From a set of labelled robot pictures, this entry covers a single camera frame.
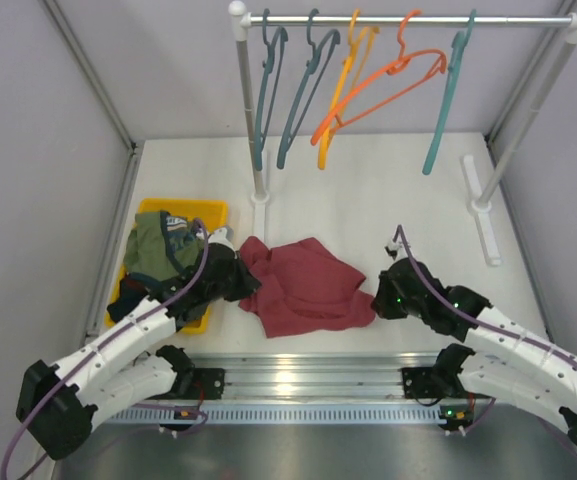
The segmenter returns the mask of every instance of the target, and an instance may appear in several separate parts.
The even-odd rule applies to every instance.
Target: gray floor
[[[539,422],[495,407],[466,438],[417,426],[213,426],[174,440],[101,427],[54,480],[577,480],[577,463]]]

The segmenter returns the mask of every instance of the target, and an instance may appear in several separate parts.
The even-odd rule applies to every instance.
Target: folded red shirt
[[[261,288],[239,307],[261,319],[266,337],[365,327],[375,318],[366,277],[338,260],[314,238],[271,250],[249,237],[241,258]]]

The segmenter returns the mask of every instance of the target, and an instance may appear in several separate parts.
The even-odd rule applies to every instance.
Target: white wall
[[[80,341],[126,159],[40,3],[0,0],[0,461],[24,370]]]
[[[235,44],[227,13],[228,0],[60,0],[75,31],[111,92],[119,113],[139,139],[245,135],[241,87]],[[357,5],[366,14],[403,14],[421,8],[428,14],[552,14],[559,0],[248,0],[251,11],[308,14],[348,14]],[[326,30],[318,28],[316,39]],[[342,44],[315,96],[301,129],[312,133],[328,111],[341,61],[347,53],[346,29]],[[411,29],[406,35],[411,50],[440,47],[450,52],[454,29]],[[465,54],[461,82],[448,128],[487,131],[532,52],[539,31],[478,28]],[[305,29],[289,31],[285,68],[280,81],[273,134],[281,133],[309,47]],[[265,59],[261,30],[250,33],[250,59],[255,98]],[[365,71],[372,72],[394,60],[399,51],[396,29],[384,29],[375,43]],[[397,81],[383,79],[358,99],[362,111],[418,79],[428,64],[411,69]],[[435,78],[389,108],[370,115],[349,132],[432,131],[443,94],[444,78]]]
[[[577,50],[504,185],[552,333],[577,352]]]

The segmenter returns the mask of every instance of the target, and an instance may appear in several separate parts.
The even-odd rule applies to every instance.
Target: yellow clothes hanger
[[[350,89],[354,89],[359,81],[359,77],[361,76],[361,72],[364,69],[364,65],[366,64],[366,60],[370,56],[370,51],[372,50],[373,42],[375,41],[376,35],[379,33],[379,27],[364,27],[359,32],[359,35],[356,39],[353,39],[353,32],[355,30],[355,22],[357,21],[357,17],[359,16],[359,9],[356,9],[355,12],[352,14],[352,20],[350,20],[350,25],[348,26],[348,46],[350,47],[350,52],[348,56],[343,61],[343,69],[341,70],[341,75],[339,76],[339,80],[337,81],[337,87],[335,87],[335,94],[332,97],[332,102],[330,104],[329,111],[332,111],[337,102],[339,102],[339,98],[341,97],[341,93],[344,90],[344,85],[346,83],[346,78],[348,74],[352,71],[353,66],[355,65],[355,60],[357,59],[357,55],[359,54],[359,47],[361,43],[364,41],[366,37],[368,37],[368,43],[366,44],[366,49],[364,50],[364,56],[361,59],[361,63],[359,64],[359,68],[355,72],[355,76],[352,79],[352,83],[350,84]],[[335,121],[337,122],[335,127],[339,126],[341,122],[341,118],[344,114],[344,110],[346,107],[339,109],[337,114],[335,115]],[[332,143],[332,139],[335,136],[335,131],[337,128],[328,125],[328,127],[324,130],[321,136],[321,143],[319,144],[319,159],[317,165],[321,170],[326,168],[326,157],[328,155],[328,148],[330,148],[330,144]]]

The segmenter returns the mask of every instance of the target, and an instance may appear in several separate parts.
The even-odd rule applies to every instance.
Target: yellow bin
[[[193,219],[199,217],[206,225],[209,232],[225,225],[228,222],[228,204],[217,200],[183,200],[175,198],[145,198],[139,205],[138,213],[142,212],[158,212],[165,210],[176,217],[187,217]],[[110,303],[117,300],[119,297],[119,281],[126,275],[126,269],[122,265],[119,269],[119,276],[115,281],[115,287],[112,291]],[[208,326],[208,318],[210,317],[210,307],[206,313],[199,320],[189,323],[181,329],[182,333],[189,335],[197,335],[204,333]],[[106,313],[106,325],[112,327],[115,322]]]

